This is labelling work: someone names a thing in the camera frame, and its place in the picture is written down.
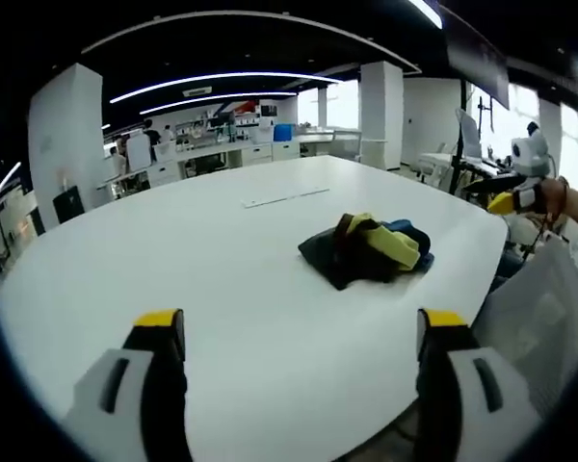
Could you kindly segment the person's right hand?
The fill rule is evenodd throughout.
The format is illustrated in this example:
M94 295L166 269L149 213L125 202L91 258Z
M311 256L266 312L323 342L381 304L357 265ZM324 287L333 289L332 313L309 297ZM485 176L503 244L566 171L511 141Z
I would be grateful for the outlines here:
M565 210L568 183L564 178L546 178L540 183L546 212L553 220Z

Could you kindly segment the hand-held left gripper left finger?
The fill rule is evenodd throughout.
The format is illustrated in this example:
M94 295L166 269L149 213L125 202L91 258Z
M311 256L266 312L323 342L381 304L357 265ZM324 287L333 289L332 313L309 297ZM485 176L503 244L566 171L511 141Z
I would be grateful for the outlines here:
M65 429L94 461L191 461L185 359L181 309L140 316L75 384Z

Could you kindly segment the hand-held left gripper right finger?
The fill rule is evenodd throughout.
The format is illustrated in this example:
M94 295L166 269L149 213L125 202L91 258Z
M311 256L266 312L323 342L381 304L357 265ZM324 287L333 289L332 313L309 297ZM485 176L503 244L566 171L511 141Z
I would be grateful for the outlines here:
M416 461L506 461L541 424L529 387L453 311L417 315Z

